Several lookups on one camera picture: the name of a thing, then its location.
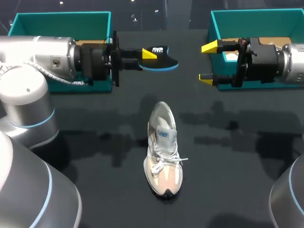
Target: cardboard box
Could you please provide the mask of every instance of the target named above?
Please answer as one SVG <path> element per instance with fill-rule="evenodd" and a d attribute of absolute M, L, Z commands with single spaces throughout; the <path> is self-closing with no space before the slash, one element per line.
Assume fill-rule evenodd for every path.
<path fill-rule="evenodd" d="M 223 38 L 225 41 L 238 41 L 238 38 Z M 285 44 L 291 44 L 290 37 L 259 37 L 261 44 L 274 44 L 277 48 L 281 49 Z M 237 54 L 238 51 L 225 51 L 225 55 L 227 54 Z"/>
<path fill-rule="evenodd" d="M 84 42 L 109 42 L 112 33 L 111 12 L 18 13 L 8 36 L 72 37 Z M 84 78 L 81 72 L 77 81 Z M 50 92 L 110 92 L 112 80 L 96 81 L 94 86 L 68 85 L 48 80 Z"/>
<path fill-rule="evenodd" d="M 211 12 L 207 42 L 223 38 L 259 37 L 261 43 L 304 43 L 304 10 L 303 9 L 246 9 L 216 10 Z M 210 54 L 213 72 L 217 75 L 232 76 L 236 73 L 237 61 L 227 60 L 226 53 Z M 240 89 L 252 88 L 292 88 L 279 82 L 260 83 L 244 82 Z M 231 85 L 219 85 L 219 89 L 232 88 Z"/>
<path fill-rule="evenodd" d="M 105 44 L 106 40 L 78 40 L 76 41 L 77 45 L 82 44 Z"/>

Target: wire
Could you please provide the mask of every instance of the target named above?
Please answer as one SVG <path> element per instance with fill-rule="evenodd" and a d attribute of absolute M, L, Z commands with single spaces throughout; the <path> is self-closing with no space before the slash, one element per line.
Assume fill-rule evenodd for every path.
<path fill-rule="evenodd" d="M 64 84 L 69 84 L 69 85 L 76 85 L 76 86 L 86 86 L 88 85 L 88 83 L 84 82 L 84 81 L 80 81 L 80 82 L 70 82 L 67 81 L 65 79 L 62 79 L 58 76 L 53 75 L 52 73 L 48 72 L 46 69 L 42 68 L 40 65 L 35 64 L 33 62 L 23 62 L 23 64 L 31 66 L 33 68 L 35 68 L 37 71 L 39 71 L 40 73 L 42 73 L 44 76 L 47 76 L 55 81 L 64 83 Z M 2 69 L 0 70 L 0 77 L 3 76 L 6 72 L 8 72 L 9 70 L 11 70 L 14 66 L 12 64 L 8 65 L 6 63 L 0 63 L 0 65 L 2 65 Z"/>

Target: shoe tongue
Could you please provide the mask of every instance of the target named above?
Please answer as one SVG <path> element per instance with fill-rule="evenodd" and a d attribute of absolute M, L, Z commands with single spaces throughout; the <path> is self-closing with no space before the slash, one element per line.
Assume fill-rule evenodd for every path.
<path fill-rule="evenodd" d="M 174 129 L 167 129 L 161 126 L 156 128 L 156 138 L 158 147 L 164 149 L 172 149 L 177 136 L 177 131 Z"/>

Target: shoe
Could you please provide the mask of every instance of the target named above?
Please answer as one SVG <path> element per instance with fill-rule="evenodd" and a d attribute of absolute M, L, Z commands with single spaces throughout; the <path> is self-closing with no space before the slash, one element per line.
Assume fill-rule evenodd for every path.
<path fill-rule="evenodd" d="M 156 104 L 148 122 L 148 152 L 143 162 L 148 183 L 164 197 L 174 196 L 181 188 L 182 167 L 177 150 L 176 124 L 165 102 Z"/>

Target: bolt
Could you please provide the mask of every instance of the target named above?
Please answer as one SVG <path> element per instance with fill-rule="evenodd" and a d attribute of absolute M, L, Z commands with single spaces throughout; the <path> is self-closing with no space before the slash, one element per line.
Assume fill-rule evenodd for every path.
<path fill-rule="evenodd" d="M 57 59 L 54 59 L 54 60 L 53 60 L 53 65 L 54 65 L 55 67 L 60 66 L 60 61 L 57 60 Z"/>

